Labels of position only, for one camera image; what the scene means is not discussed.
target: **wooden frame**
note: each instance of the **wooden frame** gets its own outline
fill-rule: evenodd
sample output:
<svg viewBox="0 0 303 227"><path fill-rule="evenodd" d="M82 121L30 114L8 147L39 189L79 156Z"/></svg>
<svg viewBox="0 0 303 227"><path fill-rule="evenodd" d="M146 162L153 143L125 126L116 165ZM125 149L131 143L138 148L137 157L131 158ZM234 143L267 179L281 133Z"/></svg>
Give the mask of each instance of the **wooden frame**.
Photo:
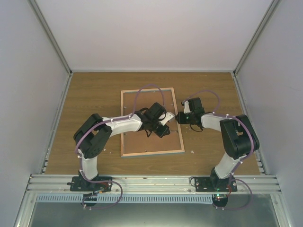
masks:
<svg viewBox="0 0 303 227"><path fill-rule="evenodd" d="M174 114L176 115L178 113L177 109L177 103L176 103L176 97L173 87L168 88L161 88L162 91L171 91L172 95L172 101L173 101L173 109ZM157 92L158 89L144 89L142 92ZM122 90L121 91L121 116L125 115L125 108L124 108L124 94L125 93L136 93L138 90ZM160 155L160 154L173 154L173 153L184 153L184 144L183 144L183 138L181 133L181 127L177 123L177 130L178 130L178 138L180 141L180 149L175 150L164 150L164 151L151 151L151 152L140 152L140 153L125 153L125 135L124 133L121 133L121 157L134 157L134 156L146 156L146 155Z"/></svg>

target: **brown board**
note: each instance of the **brown board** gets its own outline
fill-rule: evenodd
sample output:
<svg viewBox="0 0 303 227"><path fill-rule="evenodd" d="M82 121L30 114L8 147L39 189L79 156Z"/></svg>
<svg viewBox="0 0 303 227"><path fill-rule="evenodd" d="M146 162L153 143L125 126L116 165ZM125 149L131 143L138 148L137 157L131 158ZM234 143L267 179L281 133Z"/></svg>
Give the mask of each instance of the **brown board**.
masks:
<svg viewBox="0 0 303 227"><path fill-rule="evenodd" d="M177 114L177 104L174 88L161 88L165 99L167 112ZM121 91L121 115L133 111L134 99L138 90ZM140 92L136 103L136 110L151 107L155 102L162 104L162 96L158 89L144 89ZM152 133L147 137L145 131L127 132L121 134L121 156L160 155L184 152L180 125L176 120L168 122L170 134L162 138Z"/></svg>

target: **light wood border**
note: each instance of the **light wood border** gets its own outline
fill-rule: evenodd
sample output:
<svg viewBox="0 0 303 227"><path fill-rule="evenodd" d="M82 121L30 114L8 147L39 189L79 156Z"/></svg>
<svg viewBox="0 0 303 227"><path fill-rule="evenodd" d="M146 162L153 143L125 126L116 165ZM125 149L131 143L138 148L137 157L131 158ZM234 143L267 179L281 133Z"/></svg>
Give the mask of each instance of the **light wood border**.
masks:
<svg viewBox="0 0 303 227"><path fill-rule="evenodd" d="M178 109L177 109L177 102L176 102L176 97L175 97L175 91L173 87L166 87L166 88L161 88L162 91L171 91L172 94L172 99L174 103L174 109L175 109L175 115L178 114ZM124 93L133 93L133 92L138 92L139 90L122 90L121 91L121 116L124 115L124 101L123 101L123 94ZM158 91L157 88L152 88L152 89L143 89L142 91ZM177 123L177 128L178 128L178 134L179 134L179 139L180 139L180 144L181 144L181 149L180 150L165 150L165 151L154 151L154 152L142 152L142 153L131 153L131 154L124 154L124 134L121 133L121 157L135 157L135 156L146 156L146 155L161 155L161 154L174 154L174 153L184 153L184 143L183 143L183 138L182 138L182 132L181 132L181 127Z"/></svg>

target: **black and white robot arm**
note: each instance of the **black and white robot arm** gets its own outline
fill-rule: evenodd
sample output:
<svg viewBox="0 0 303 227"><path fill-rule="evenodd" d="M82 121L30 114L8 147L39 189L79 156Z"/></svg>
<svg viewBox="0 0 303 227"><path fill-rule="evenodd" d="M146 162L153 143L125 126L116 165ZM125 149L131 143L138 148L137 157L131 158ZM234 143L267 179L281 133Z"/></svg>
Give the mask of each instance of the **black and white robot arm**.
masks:
<svg viewBox="0 0 303 227"><path fill-rule="evenodd" d="M204 128L220 131L222 134L225 154L220 163L211 170L210 181L215 191L226 188L226 179L233 174L233 170L251 150L249 135L244 128L233 118L206 113L200 98L192 98L182 103L184 111L179 112L176 120L180 124L197 125ZM259 140L246 115L236 116L248 129L253 140L253 150L259 148Z"/></svg>
<svg viewBox="0 0 303 227"><path fill-rule="evenodd" d="M96 134L90 132L81 142L78 153L81 158L80 173L88 180L92 180L98 176L97 157L104 149L108 139L117 134L128 131L145 130L149 137L152 132L162 138L169 135L169 127L167 122L174 119L175 115L166 112L165 108L159 103L154 103L150 108L143 108L134 112L134 115L119 117L100 117L95 113L90 116L85 123L74 134L76 144L94 125L106 122L95 128Z"/></svg>

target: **wooden table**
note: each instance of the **wooden table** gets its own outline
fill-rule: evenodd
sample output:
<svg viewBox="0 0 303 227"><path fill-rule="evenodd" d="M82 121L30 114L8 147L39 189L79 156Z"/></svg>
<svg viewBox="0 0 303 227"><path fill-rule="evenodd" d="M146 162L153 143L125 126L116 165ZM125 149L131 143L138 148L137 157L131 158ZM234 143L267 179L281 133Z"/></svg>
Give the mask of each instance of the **wooden table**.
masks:
<svg viewBox="0 0 303 227"><path fill-rule="evenodd" d="M79 160L74 155L76 130L93 113L104 117L120 116L121 90L139 89L146 84L174 87L178 110L181 101L200 89L211 89L221 98L217 113L241 114L241 107L230 73L188 72L98 72L74 73L50 153L46 174L77 174ZM205 111L217 104L213 94L201 93ZM184 154L147 157L120 157L120 136L111 137L98 156L100 174L119 175L208 175L224 148L221 133L204 129L194 132L181 126ZM258 175L255 156L245 160L238 175Z"/></svg>

